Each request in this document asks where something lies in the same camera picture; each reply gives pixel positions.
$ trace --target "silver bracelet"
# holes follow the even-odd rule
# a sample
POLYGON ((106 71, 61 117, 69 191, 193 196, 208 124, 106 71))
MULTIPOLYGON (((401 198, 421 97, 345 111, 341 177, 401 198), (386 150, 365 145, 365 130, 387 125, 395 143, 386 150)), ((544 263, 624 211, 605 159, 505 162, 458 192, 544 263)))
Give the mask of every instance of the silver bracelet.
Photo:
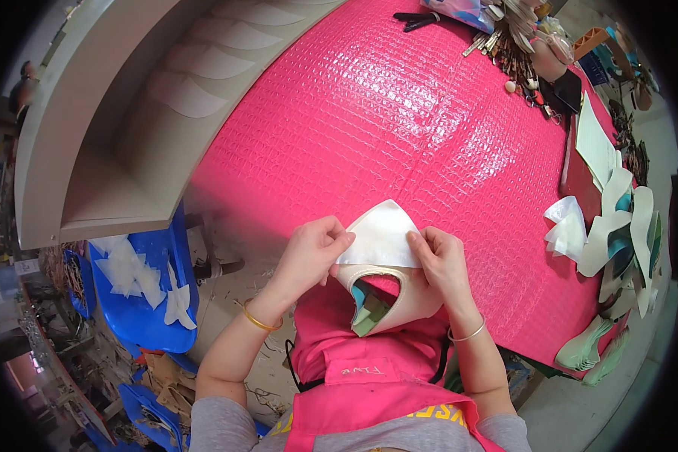
POLYGON ((480 317, 482 317, 482 325, 479 325, 479 328, 474 333, 470 334, 466 338, 455 339, 450 334, 452 332, 452 330, 447 330, 447 338, 450 339, 452 342, 464 342, 467 339, 470 339, 472 336, 477 336, 479 334, 479 332, 482 331, 482 329, 484 328, 484 315, 480 314, 480 317))

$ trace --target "pink table cover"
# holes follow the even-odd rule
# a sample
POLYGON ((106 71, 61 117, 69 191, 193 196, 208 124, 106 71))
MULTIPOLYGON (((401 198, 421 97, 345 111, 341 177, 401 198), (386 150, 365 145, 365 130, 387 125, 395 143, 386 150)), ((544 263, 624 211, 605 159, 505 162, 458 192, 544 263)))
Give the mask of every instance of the pink table cover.
MULTIPOLYGON (((599 279, 545 252, 562 127, 546 121, 479 51, 475 30, 402 32, 416 0, 349 0, 283 53, 226 121, 193 183, 288 236, 324 215, 348 226, 392 198, 418 228, 465 243, 477 306, 495 341, 555 366, 597 313, 599 279)), ((581 70, 604 130, 612 120, 581 70)), ((611 335, 601 342, 605 348, 611 335)))

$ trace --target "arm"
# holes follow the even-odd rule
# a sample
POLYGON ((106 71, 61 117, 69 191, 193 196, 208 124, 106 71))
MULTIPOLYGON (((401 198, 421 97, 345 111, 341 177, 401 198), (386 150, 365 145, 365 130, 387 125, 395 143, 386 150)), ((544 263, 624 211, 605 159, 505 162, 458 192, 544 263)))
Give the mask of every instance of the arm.
MULTIPOLYGON (((427 281, 442 297, 450 315, 452 336, 462 339, 482 325, 470 292, 461 240, 432 226, 407 234, 425 269, 427 281)), ((507 388, 505 364, 487 328, 467 341, 455 342, 465 393, 477 403, 480 420, 493 414, 516 414, 507 388)))
MULTIPOLYGON (((329 275, 336 276, 334 261, 354 241, 333 217, 299 226, 291 234, 274 277, 246 307, 264 325, 277 325, 298 297, 329 275)), ((254 325, 243 313, 221 331, 201 362, 196 378, 196 400, 226 397, 246 408, 244 379, 269 331, 254 325)))

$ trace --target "gray t-shirt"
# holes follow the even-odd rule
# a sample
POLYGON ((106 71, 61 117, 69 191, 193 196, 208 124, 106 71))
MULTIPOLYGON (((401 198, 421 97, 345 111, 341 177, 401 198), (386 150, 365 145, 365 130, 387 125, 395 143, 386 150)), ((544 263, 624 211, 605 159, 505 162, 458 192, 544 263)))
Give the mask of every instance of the gray t-shirt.
MULTIPOLYGON (((191 452, 280 452, 291 430, 287 411, 261 441, 246 409, 223 397, 206 397, 191 411, 191 452)), ((506 452, 530 452, 525 421, 512 414, 497 414, 477 425, 479 432, 506 452)), ((409 452, 483 448, 465 427, 462 411, 453 405, 429 406, 406 417, 382 422, 354 432, 316 437, 314 450, 321 452, 367 452, 374 447, 395 447, 409 452)))

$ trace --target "bangle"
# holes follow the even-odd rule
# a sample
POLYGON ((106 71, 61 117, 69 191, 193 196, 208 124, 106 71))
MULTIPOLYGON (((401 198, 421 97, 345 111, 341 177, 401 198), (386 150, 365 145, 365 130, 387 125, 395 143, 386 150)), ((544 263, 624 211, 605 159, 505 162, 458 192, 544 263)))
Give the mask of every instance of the bangle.
POLYGON ((453 338, 452 335, 450 334, 450 333, 452 332, 452 330, 447 330, 447 338, 450 339, 452 342, 464 342, 464 341, 466 341, 467 339, 470 339, 472 336, 478 335, 479 332, 482 331, 482 329, 484 328, 484 316, 483 316, 482 314, 480 314, 480 317, 482 317, 482 325, 479 325, 479 328, 478 328, 477 331, 475 331, 474 333, 470 334, 470 335, 467 336, 466 338, 455 339, 455 338, 453 338))
POLYGON ((256 325, 257 327, 261 328, 262 330, 266 330, 266 331, 269 331, 269 332, 271 332, 271 331, 276 331, 276 330, 280 329, 280 328, 284 325, 284 319, 283 319, 283 318, 280 318, 280 319, 279 319, 279 326, 269 326, 269 325, 264 325, 264 324, 261 323, 260 321, 258 321, 258 320, 256 320, 255 318, 253 318, 253 315, 251 315, 251 314, 249 313, 249 311, 246 309, 246 305, 248 305, 249 302, 252 301, 252 300, 253 300, 253 298, 249 298, 249 299, 247 299, 247 300, 244 302, 244 315, 246 316, 247 319, 249 319, 249 320, 251 321, 251 323, 253 323, 253 324, 256 325))

